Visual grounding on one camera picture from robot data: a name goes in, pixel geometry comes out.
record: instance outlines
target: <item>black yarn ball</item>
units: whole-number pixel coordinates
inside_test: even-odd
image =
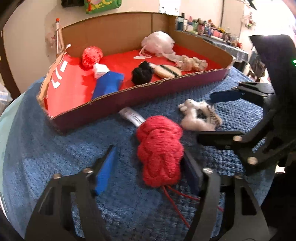
[[[153,69],[147,61],[142,62],[139,67],[135,68],[132,72],[132,82],[135,85],[142,85],[149,83],[152,79]]]

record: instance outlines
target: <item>metal screw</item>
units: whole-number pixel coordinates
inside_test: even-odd
[[[89,173],[92,173],[93,170],[91,168],[87,167],[87,168],[83,169],[83,172],[86,173],[86,174],[89,174]]]
[[[203,168],[202,171],[203,171],[204,173],[207,173],[207,174],[211,174],[211,173],[213,173],[213,170],[210,169],[210,168],[208,168],[208,167]]]
[[[253,156],[248,157],[247,161],[250,165],[256,165],[258,163],[258,159]]]
[[[62,174],[60,174],[60,173],[56,173],[56,174],[53,174],[52,175],[52,178],[53,179],[59,179],[59,178],[61,178],[62,177]]]
[[[236,142],[240,142],[242,140],[242,137],[241,136],[234,136],[232,139]]]

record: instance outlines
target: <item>blue knitted blanket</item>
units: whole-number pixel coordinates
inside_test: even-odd
[[[180,103],[186,99],[208,99],[209,93],[228,90],[240,81],[249,79],[232,68],[221,82],[157,98],[134,109],[144,118],[164,115],[180,123],[183,117],[177,108]],[[25,93],[12,124],[4,157],[3,195],[14,228],[24,236],[36,202],[53,174],[76,174],[103,156],[109,145],[116,144],[120,159],[107,190],[97,197],[98,208],[113,240],[183,240],[188,229],[171,203],[162,190],[149,188],[142,180],[142,165],[136,156],[139,143],[135,126],[114,114],[61,136],[36,101],[39,88],[40,83],[35,83]],[[223,119],[222,130],[247,132],[262,118],[262,109],[244,100],[217,103],[215,108]],[[181,142],[204,166],[219,174],[234,175],[244,171],[232,151],[200,146],[194,132],[184,131]],[[246,177],[260,204],[270,188],[274,168]],[[190,194],[184,178],[175,188]],[[191,223],[196,202],[173,193],[171,197]],[[77,233],[83,236],[75,209],[73,216]],[[219,222],[214,234],[219,231],[218,226]]]

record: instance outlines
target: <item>cardboard wall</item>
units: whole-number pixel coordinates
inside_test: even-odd
[[[63,28],[68,53],[80,57],[88,46],[99,46],[104,55],[141,48],[142,40],[155,31],[168,32],[168,16],[160,13],[126,12],[98,16]]]

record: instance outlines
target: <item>blue foam block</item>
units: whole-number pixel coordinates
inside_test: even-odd
[[[181,164],[191,192],[198,196],[203,183],[202,167],[186,149]]]
[[[108,181],[118,160],[118,157],[118,147],[114,146],[109,155],[106,157],[102,167],[100,168],[99,173],[96,176],[95,191],[98,195],[106,190]]]
[[[123,79],[123,74],[113,71],[107,72],[97,79],[92,99],[118,91]]]

